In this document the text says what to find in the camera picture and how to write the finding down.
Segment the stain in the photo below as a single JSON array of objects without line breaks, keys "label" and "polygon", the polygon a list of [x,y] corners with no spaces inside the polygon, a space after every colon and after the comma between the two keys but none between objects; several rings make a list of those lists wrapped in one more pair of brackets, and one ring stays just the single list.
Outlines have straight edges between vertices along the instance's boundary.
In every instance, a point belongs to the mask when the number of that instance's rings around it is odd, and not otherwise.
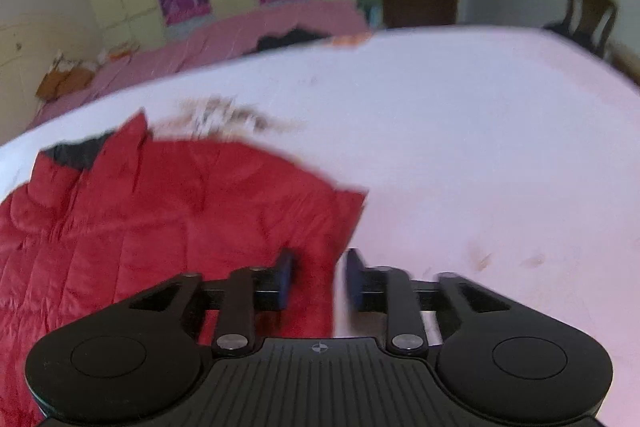
[{"label": "stain", "polygon": [[539,266],[545,264],[546,256],[542,252],[538,252],[531,257],[527,257],[524,261],[522,261],[522,265],[527,268],[535,269]]},{"label": "stain", "polygon": [[492,260],[492,253],[486,253],[478,243],[469,243],[468,259],[471,263],[471,268],[474,272],[480,273],[485,270]]}]

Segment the white table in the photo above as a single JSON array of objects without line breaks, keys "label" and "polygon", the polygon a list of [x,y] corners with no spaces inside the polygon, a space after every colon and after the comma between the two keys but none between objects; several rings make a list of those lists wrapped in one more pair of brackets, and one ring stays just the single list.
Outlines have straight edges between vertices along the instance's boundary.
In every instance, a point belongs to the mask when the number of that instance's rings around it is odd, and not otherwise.
[{"label": "white table", "polygon": [[[0,194],[37,150],[220,94],[302,126],[261,142],[369,197],[351,245],[416,279],[455,271],[599,340],[599,418],[640,421],[640,98],[537,30],[386,33],[284,50],[118,92],[0,148]],[[353,334],[338,270],[335,334]]]}]

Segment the metal screw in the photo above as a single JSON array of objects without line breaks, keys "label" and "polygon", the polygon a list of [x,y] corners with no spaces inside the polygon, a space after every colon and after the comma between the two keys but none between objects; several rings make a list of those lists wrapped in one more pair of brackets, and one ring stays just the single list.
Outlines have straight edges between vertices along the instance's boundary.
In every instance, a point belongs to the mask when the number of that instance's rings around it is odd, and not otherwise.
[{"label": "metal screw", "polygon": [[396,335],[391,339],[391,343],[398,349],[403,351],[409,351],[411,349],[418,349],[424,344],[418,335],[412,335],[411,333],[403,333],[402,335]]},{"label": "metal screw", "polygon": [[233,349],[240,349],[241,347],[246,346],[249,343],[249,340],[244,335],[237,335],[236,333],[230,333],[228,335],[222,335],[218,337],[216,340],[216,344],[222,349],[228,349],[232,351]]}]

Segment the red puffer jacket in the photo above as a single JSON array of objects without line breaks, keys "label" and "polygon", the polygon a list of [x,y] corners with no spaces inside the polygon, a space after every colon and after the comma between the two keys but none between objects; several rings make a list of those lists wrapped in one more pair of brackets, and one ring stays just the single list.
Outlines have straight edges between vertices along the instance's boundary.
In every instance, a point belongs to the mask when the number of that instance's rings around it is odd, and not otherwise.
[{"label": "red puffer jacket", "polygon": [[0,426],[42,418],[24,382],[40,337],[181,272],[222,279],[292,248],[299,271],[277,333],[331,335],[334,264],[363,201],[244,144],[153,141],[142,115],[90,171],[40,154],[0,205]]}]

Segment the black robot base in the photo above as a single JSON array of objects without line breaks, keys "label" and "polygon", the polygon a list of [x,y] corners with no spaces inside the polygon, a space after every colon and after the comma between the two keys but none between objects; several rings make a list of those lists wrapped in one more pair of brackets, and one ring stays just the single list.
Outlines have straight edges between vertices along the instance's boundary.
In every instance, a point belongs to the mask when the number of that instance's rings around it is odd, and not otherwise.
[{"label": "black robot base", "polygon": [[[346,269],[354,309],[386,314],[384,341],[258,338],[255,312],[286,307],[290,251],[223,281],[180,275],[31,349],[41,427],[601,425],[612,365],[585,333],[456,274],[412,281],[355,250]],[[206,310],[220,313],[199,346]]]}]

